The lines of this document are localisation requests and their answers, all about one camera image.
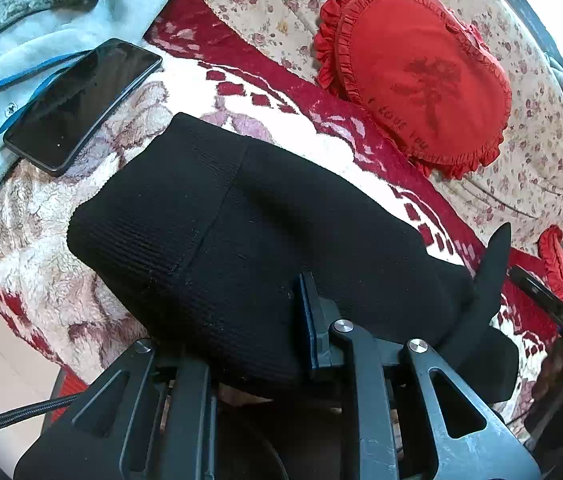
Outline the black pants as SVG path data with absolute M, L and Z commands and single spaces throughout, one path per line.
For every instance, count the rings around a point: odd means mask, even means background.
M 470 273 L 331 171 L 190 115 L 76 208 L 67 245 L 152 338 L 255 396 L 310 373 L 303 272 L 374 336 L 426 340 L 484 402 L 515 388 L 518 349 L 492 325 L 509 226 Z

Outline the red white plush blanket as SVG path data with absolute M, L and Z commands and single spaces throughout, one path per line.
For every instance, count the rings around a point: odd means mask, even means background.
M 150 33 L 163 65 L 62 177 L 17 162 L 0 185 L 0 315 L 94 380 L 134 339 L 194 341 L 175 318 L 242 307 L 254 346 L 210 356 L 278 396 L 300 362 L 272 324 L 309 270 L 385 339 L 438 341 L 472 288 L 475 233 L 359 107 L 248 46 L 202 0 Z

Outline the floral quilt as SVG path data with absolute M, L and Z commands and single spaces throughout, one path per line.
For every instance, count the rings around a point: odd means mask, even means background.
M 563 92 L 504 0 L 204 0 L 269 58 L 362 107 L 480 238 L 563 228 Z

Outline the black smartphone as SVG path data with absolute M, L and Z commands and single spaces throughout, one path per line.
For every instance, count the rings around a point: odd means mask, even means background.
M 44 86 L 4 144 L 51 176 L 64 174 L 114 109 L 161 66 L 152 51 L 111 38 Z

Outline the red heart pillow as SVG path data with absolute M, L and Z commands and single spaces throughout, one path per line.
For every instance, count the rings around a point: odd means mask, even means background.
M 327 0 L 319 17 L 318 84 L 421 171 L 460 179 L 498 158 L 513 92 L 477 27 L 440 0 Z

